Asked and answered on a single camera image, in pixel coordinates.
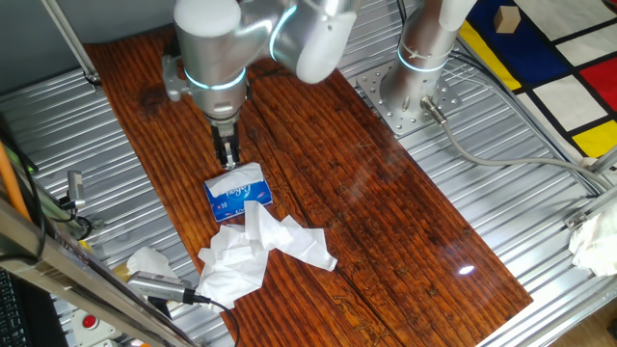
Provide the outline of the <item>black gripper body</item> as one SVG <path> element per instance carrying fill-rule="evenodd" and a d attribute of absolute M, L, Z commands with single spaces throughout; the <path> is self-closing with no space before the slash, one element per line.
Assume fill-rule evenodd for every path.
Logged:
<path fill-rule="evenodd" d="M 226 144 L 229 144 L 229 148 L 233 152 L 240 150 L 239 130 L 236 122 L 212 125 L 211 129 L 213 144 L 217 152 L 225 152 Z"/>

